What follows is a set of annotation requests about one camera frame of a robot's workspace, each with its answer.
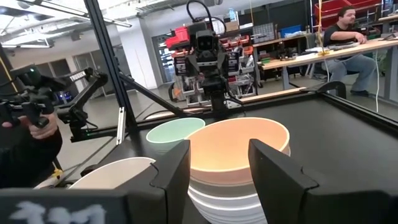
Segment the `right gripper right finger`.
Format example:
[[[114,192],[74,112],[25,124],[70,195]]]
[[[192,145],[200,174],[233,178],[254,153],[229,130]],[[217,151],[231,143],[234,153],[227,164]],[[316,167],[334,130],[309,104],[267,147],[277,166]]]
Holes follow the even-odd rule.
[[[345,182],[258,139],[249,166],[268,223],[397,223],[397,189]]]

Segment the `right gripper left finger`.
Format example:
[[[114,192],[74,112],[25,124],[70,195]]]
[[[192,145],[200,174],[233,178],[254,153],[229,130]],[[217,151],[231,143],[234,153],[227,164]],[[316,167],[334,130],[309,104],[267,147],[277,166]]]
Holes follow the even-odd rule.
[[[189,181],[182,141],[160,159],[121,159],[67,189],[4,189],[1,223],[181,223]]]

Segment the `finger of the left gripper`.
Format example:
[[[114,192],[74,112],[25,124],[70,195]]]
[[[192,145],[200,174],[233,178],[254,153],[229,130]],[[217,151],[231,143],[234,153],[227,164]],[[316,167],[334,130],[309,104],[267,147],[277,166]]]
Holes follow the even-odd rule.
[[[212,78],[205,78],[203,81],[204,94],[210,99],[213,111],[218,110],[218,82]]]
[[[219,82],[219,86],[220,86],[220,94],[218,97],[218,111],[226,111],[228,109],[227,107],[227,103],[226,103],[226,97],[225,97],[225,93],[227,91],[226,88],[226,82],[224,80],[224,78],[219,77],[218,78],[218,82]]]

